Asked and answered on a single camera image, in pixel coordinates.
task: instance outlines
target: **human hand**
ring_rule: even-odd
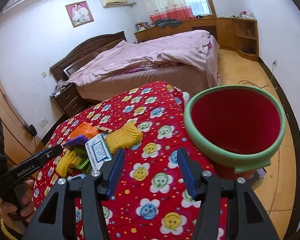
[[[24,182],[27,188],[32,188],[34,186],[34,181],[33,180],[27,180]],[[34,203],[31,201],[32,194],[29,191],[26,191],[24,196],[22,197],[21,201],[25,206],[23,210],[21,210],[20,214],[23,217],[29,216],[26,221],[29,223],[31,219],[34,216],[35,210],[34,210]],[[4,223],[11,228],[12,230],[18,232],[19,234],[21,233],[21,230],[18,228],[17,224],[15,221],[13,221],[9,215],[9,213],[13,213],[17,210],[17,207],[9,202],[2,201],[0,204],[0,215],[4,221]]]

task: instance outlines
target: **headboard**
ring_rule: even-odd
[[[105,34],[90,38],[75,47],[62,60],[55,63],[50,68],[50,71],[57,81],[68,80],[71,73],[74,73],[79,68],[86,65],[99,53],[112,49],[122,40],[126,41],[124,32]]]

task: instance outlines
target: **orange plastic bag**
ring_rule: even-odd
[[[87,122],[83,122],[80,124],[72,133],[70,133],[70,139],[74,139],[79,135],[84,135],[88,139],[92,139],[98,134],[98,130],[88,124]]]

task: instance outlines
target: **metal screw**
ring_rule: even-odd
[[[205,177],[210,177],[212,174],[211,174],[211,171],[203,171],[202,175]]]
[[[63,185],[66,183],[66,179],[62,178],[58,180],[58,184]]]
[[[98,177],[98,176],[100,176],[100,174],[101,174],[100,171],[93,171],[93,172],[91,172],[91,175],[92,175],[93,177]]]
[[[237,182],[239,182],[240,184],[244,184],[246,182],[246,180],[242,177],[237,178]]]

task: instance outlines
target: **air conditioner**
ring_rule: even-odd
[[[100,0],[103,8],[127,5],[126,0]]]

